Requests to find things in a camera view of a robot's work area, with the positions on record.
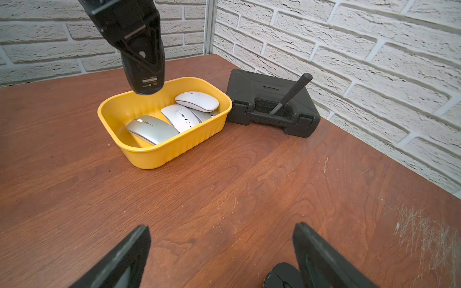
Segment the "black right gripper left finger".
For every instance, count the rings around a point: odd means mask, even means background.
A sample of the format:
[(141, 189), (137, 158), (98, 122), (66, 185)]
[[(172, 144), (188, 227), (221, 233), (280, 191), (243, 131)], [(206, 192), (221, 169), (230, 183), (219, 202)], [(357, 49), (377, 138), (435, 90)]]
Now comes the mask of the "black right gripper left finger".
[(147, 225), (133, 229), (72, 288), (138, 288), (151, 247)]

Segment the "black mouse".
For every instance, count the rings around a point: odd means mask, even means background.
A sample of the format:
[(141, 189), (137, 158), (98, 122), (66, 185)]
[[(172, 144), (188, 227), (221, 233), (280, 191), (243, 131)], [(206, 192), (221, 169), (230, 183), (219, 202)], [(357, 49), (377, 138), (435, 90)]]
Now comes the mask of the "black mouse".
[(121, 60), (133, 92), (148, 96), (163, 88), (166, 72), (163, 46), (155, 52), (139, 51), (135, 59), (121, 52)]
[(265, 277), (263, 288), (304, 288), (301, 273), (289, 263), (274, 266)]

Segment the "silver mouse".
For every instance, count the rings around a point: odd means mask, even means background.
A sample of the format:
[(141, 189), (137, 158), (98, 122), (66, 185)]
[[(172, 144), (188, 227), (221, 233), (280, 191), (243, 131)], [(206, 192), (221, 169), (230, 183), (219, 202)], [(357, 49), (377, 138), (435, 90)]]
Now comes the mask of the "silver mouse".
[(189, 110), (191, 111), (191, 113), (195, 117), (197, 117), (199, 122), (205, 122), (205, 121), (210, 120), (211, 118), (213, 118), (213, 117), (215, 117), (215, 116), (217, 116), (219, 114), (219, 112), (217, 110), (212, 111), (212, 112), (202, 112), (202, 111), (192, 109), (192, 108), (189, 108)]

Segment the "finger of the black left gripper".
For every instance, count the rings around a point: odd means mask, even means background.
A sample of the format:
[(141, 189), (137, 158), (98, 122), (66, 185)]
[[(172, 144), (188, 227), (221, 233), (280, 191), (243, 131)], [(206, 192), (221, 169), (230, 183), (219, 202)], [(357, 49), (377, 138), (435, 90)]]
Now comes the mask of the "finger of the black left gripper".
[(152, 73), (164, 73), (160, 13), (154, 1), (80, 1), (109, 44)]

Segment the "white mouse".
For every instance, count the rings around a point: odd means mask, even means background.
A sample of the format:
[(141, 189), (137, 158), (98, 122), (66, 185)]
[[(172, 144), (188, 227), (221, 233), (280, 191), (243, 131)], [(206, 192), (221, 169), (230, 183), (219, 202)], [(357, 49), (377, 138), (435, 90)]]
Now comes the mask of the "white mouse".
[(189, 91), (175, 97), (177, 104), (192, 108), (201, 112), (213, 112), (219, 107), (219, 101), (206, 93)]
[(128, 123), (127, 130), (152, 145), (158, 145), (179, 135), (173, 126), (150, 115), (132, 120)]
[(200, 124), (197, 117), (187, 107), (180, 104), (167, 106), (161, 109), (161, 113), (179, 133), (183, 133)]

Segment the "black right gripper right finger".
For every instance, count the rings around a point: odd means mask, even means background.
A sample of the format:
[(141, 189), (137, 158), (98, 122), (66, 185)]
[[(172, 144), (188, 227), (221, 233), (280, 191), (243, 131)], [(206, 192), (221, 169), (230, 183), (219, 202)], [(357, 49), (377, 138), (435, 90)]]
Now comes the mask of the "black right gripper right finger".
[(295, 225), (292, 242), (305, 288), (377, 287), (308, 224)]

